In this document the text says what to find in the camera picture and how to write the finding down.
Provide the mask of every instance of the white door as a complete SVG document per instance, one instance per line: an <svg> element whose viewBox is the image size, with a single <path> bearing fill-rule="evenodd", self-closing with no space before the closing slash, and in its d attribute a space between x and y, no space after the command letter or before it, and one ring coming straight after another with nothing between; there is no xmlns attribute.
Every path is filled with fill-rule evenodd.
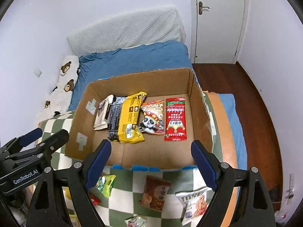
<svg viewBox="0 0 303 227"><path fill-rule="evenodd" d="M209 7L203 8L202 14L199 2ZM197 0L195 63L234 63L244 3L245 0Z"/></svg>

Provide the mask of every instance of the snack package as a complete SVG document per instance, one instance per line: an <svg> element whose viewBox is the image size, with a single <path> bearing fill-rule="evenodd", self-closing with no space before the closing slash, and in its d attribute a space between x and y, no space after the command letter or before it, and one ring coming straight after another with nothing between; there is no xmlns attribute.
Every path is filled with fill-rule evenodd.
<svg viewBox="0 0 303 227"><path fill-rule="evenodd" d="M69 188L68 187L63 187L64 191L65 191L65 196L67 199L72 199L71 197L71 193L69 192Z"/></svg>
<svg viewBox="0 0 303 227"><path fill-rule="evenodd" d="M203 216L206 212L208 204L206 202L206 191L202 195L192 197L186 206L182 225L186 225L193 219Z"/></svg>
<svg viewBox="0 0 303 227"><path fill-rule="evenodd" d="M103 100L98 107L95 123L94 123L94 130L101 130L105 129L109 123L109 113L112 107L114 96L109 95Z"/></svg>
<svg viewBox="0 0 303 227"><path fill-rule="evenodd" d="M147 220L141 216L134 216L125 220L127 227L145 227Z"/></svg>
<svg viewBox="0 0 303 227"><path fill-rule="evenodd" d="M153 135L164 135L163 108L164 100L143 103L141 110L144 119L139 125L139 130Z"/></svg>
<svg viewBox="0 0 303 227"><path fill-rule="evenodd" d="M92 193L88 193L88 195L91 198L91 202L93 203L93 205L98 205L100 203L100 200L94 196Z"/></svg>
<svg viewBox="0 0 303 227"><path fill-rule="evenodd" d="M148 175L142 200L139 201L139 204L161 212L170 185L171 183L166 180Z"/></svg>
<svg viewBox="0 0 303 227"><path fill-rule="evenodd" d="M123 104L118 128L119 142L137 143L144 141L138 128L140 106L146 97L146 92L139 92L128 96Z"/></svg>
<svg viewBox="0 0 303 227"><path fill-rule="evenodd" d="M100 177L97 181L97 189L107 198L111 196L112 187L115 182L116 175L109 174L103 177Z"/></svg>
<svg viewBox="0 0 303 227"><path fill-rule="evenodd" d="M188 202L195 197L198 197L200 195L203 195L207 190L209 190L210 188L208 187L203 187L201 189L195 190L195 191L191 191L191 192L178 192L176 193L176 197L178 198L178 200L181 202L181 204L186 207L186 205L188 204Z"/></svg>
<svg viewBox="0 0 303 227"><path fill-rule="evenodd" d="M70 215L69 215L69 218L71 219L71 222L72 222L73 227L81 227L77 215L75 215L75 214L70 214Z"/></svg>
<svg viewBox="0 0 303 227"><path fill-rule="evenodd" d="M109 118L109 140L113 142L118 142L118 127L119 120L121 115L122 104L126 97L114 96L113 104L110 109L110 118Z"/></svg>
<svg viewBox="0 0 303 227"><path fill-rule="evenodd" d="M185 98L166 99L165 141L186 140Z"/></svg>

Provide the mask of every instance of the door handle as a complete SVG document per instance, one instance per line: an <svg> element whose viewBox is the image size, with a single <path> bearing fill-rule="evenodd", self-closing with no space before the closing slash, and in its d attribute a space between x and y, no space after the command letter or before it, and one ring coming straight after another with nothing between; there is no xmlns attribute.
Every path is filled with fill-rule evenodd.
<svg viewBox="0 0 303 227"><path fill-rule="evenodd" d="M208 9L210 9L209 7L203 7L203 2L199 2L199 14L202 14L203 8L208 8Z"/></svg>

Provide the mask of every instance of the screw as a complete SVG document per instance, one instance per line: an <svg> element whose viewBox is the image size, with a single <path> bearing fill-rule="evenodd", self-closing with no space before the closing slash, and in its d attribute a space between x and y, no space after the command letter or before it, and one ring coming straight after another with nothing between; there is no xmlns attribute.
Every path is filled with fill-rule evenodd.
<svg viewBox="0 0 303 227"><path fill-rule="evenodd" d="M259 170L258 170L257 167L254 167L254 166L253 166L253 167L251 168L251 171L252 171L253 173L257 173Z"/></svg>
<svg viewBox="0 0 303 227"><path fill-rule="evenodd" d="M226 162L222 162L221 166L226 169L229 167L229 164L227 164Z"/></svg>
<svg viewBox="0 0 303 227"><path fill-rule="evenodd" d="M48 166L48 167L46 167L46 168L44 169L44 172L45 172L45 173L49 173L51 170L52 170L52 168Z"/></svg>
<svg viewBox="0 0 303 227"><path fill-rule="evenodd" d="M74 168L80 168L82 166L81 162L74 163Z"/></svg>

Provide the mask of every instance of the cartoon bear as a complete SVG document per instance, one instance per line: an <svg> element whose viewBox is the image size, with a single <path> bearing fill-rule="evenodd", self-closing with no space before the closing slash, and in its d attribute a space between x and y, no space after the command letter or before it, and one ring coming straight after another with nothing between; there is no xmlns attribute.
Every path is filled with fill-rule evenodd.
<svg viewBox="0 0 303 227"><path fill-rule="evenodd" d="M64 86L64 91L69 92L74 90L74 80L71 79L67 82L67 84Z"/></svg>
<svg viewBox="0 0 303 227"><path fill-rule="evenodd" d="M46 101L46 102L45 102L45 105L44 105L44 108L48 108L49 105L50 105L50 103L51 103L50 101Z"/></svg>
<svg viewBox="0 0 303 227"><path fill-rule="evenodd" d="M158 115L147 111L143 112L144 119L140 123L140 131L147 132L150 134L156 133L157 130L164 131L164 124Z"/></svg>
<svg viewBox="0 0 303 227"><path fill-rule="evenodd" d="M69 68L71 67L71 61L69 61L68 63L66 63L64 66L62 66L61 67L61 71L63 72L63 73L66 73L68 70L69 70Z"/></svg>

